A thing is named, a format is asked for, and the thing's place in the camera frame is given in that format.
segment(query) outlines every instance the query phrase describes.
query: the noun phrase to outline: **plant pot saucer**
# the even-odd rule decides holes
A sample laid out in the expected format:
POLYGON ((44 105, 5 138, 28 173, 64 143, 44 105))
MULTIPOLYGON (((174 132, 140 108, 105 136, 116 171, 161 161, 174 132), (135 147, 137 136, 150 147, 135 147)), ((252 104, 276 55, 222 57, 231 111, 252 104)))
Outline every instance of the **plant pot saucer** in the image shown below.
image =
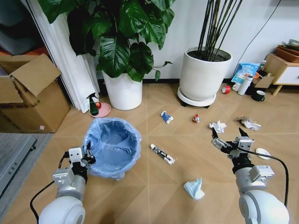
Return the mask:
POLYGON ((211 105, 215 101, 216 94, 211 99, 207 99, 207 100, 204 100, 204 101, 194 101, 194 100, 191 100, 191 99, 187 98, 182 93, 182 91, 181 91, 181 89, 179 87, 178 88, 178 97, 180 98, 181 101, 183 101, 184 103, 186 103, 186 105, 208 107, 209 105, 211 105))
POLYGON ((99 109, 98 115, 93 116, 90 114, 90 112, 88 112, 89 115, 92 116, 93 118, 103 118, 103 117, 107 116, 111 111, 111 106, 110 106, 110 104, 107 104, 107 103, 101 103, 101 104, 102 104, 102 107, 101 107, 101 109, 99 109))

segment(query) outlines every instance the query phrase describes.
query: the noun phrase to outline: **cardboard box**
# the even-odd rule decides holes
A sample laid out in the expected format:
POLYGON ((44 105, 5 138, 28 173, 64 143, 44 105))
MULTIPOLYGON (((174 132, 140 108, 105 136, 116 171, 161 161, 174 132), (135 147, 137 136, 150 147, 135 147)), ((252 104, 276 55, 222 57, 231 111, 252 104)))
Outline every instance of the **cardboard box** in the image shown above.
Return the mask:
POLYGON ((0 76, 0 131, 55 132, 70 109, 56 80, 60 71, 45 54, 6 59, 0 56, 9 74, 0 76))
POLYGON ((252 83, 255 88, 268 88, 274 77, 273 76, 265 76, 263 78, 253 79, 252 83))

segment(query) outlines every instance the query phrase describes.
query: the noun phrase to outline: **blue trash bag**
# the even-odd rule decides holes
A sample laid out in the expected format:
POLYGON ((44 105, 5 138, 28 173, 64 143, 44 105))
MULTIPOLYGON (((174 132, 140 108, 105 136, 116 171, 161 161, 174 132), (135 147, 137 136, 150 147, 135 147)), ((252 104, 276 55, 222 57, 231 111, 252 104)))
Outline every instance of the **blue trash bag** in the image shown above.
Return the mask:
POLYGON ((140 158, 140 133, 127 121, 120 118, 95 118, 84 140, 86 148, 91 143, 96 162, 89 174, 120 180, 140 158))

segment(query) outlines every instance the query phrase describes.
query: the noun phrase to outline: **power cord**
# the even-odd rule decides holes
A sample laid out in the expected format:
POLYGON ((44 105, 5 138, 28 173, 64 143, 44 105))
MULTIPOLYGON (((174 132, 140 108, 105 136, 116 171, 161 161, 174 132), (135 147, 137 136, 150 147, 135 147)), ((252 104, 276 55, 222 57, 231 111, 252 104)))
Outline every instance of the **power cord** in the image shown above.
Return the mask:
POLYGON ((255 38, 259 35, 259 33, 262 31, 262 29, 266 26, 266 24, 268 23, 268 21, 271 19, 271 17, 273 16, 273 14, 275 13, 277 7, 279 6, 281 0, 279 0, 279 2, 277 3, 275 9, 273 10, 273 12, 271 13, 271 15, 269 16, 269 18, 267 19, 267 21, 265 22, 265 24, 262 26, 262 28, 258 31, 258 33, 253 37, 253 39, 249 42, 249 44, 247 45, 247 47, 245 48, 243 54, 241 55, 240 59, 238 60, 238 63, 235 67, 235 70, 234 70, 234 74, 235 74, 235 71, 237 70, 238 68, 238 65, 239 65, 239 62, 241 61, 242 57, 244 56, 245 52, 247 51, 248 47, 250 46, 250 44, 255 40, 255 38))
POLYGON ((254 155, 259 155, 259 156, 264 156, 264 157, 268 157, 271 159, 275 159, 277 161, 279 161, 285 168, 285 207, 287 207, 288 204, 288 194, 289 194, 289 171, 288 168, 286 167, 286 164, 279 158, 275 157, 275 156, 271 156, 271 155, 264 155, 264 154, 260 154, 260 153, 255 153, 255 152, 251 152, 239 147, 236 147, 237 149, 239 149, 240 151, 246 152, 246 153, 250 153, 250 154, 254 154, 254 155))
MULTIPOLYGON (((60 160, 60 162, 59 162, 58 169, 61 168, 62 161, 63 161, 65 158, 68 158, 67 155, 68 155, 68 152, 65 152, 64 155, 63 155, 63 157, 61 158, 61 160, 60 160)), ((54 183, 54 181, 52 181, 51 183, 49 183, 48 185, 46 185, 43 189, 41 189, 39 192, 37 192, 37 194, 34 195, 33 198, 32 198, 31 201, 30 201, 30 209, 31 209, 31 211, 33 212, 33 214, 34 214, 34 216, 35 216, 35 218, 36 218, 36 223, 37 223, 37 224, 38 224, 39 216, 38 216, 38 214, 37 214, 35 208, 33 207, 33 201, 34 201, 34 199, 35 199, 40 193, 42 193, 44 190, 46 190, 46 189, 47 189, 49 186, 51 186, 53 183, 54 183)))

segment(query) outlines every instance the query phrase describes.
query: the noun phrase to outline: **tape roll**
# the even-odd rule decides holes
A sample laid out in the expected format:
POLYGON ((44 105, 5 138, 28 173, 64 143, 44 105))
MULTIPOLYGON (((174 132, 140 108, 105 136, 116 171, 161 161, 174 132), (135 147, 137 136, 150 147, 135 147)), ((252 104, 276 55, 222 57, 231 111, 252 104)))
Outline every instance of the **tape roll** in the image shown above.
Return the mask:
POLYGON ((228 86, 228 85, 223 86, 222 93, 223 94, 228 94, 229 92, 230 92, 230 86, 228 86))

